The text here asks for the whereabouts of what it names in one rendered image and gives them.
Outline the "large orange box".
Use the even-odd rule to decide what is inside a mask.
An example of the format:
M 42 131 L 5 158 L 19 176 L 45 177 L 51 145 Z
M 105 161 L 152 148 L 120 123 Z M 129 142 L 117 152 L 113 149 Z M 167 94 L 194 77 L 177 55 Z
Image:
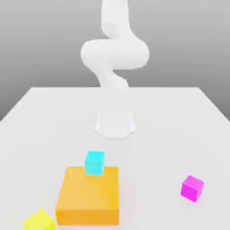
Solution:
M 58 225 L 118 225 L 118 167 L 105 167 L 102 176 L 67 167 L 55 213 Z

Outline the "small yellow cube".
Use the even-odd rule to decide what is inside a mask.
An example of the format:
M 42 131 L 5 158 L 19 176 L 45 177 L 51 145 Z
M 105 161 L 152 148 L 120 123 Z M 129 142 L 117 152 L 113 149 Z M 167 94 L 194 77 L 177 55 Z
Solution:
M 24 230 L 56 230 L 54 219 L 40 209 L 23 222 Z

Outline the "small magenta cube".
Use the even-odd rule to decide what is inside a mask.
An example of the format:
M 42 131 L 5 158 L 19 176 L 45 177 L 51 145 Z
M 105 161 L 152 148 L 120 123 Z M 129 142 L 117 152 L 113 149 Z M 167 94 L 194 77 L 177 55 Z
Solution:
M 181 195 L 190 201 L 197 202 L 202 194 L 204 181 L 189 175 L 182 183 Z

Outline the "small cyan cube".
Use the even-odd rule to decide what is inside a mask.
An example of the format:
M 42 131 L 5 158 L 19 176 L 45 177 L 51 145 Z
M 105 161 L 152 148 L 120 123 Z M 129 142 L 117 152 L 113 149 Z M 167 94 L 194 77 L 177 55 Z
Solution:
M 84 161 L 86 175 L 102 176 L 105 167 L 105 154 L 99 151 L 89 151 Z

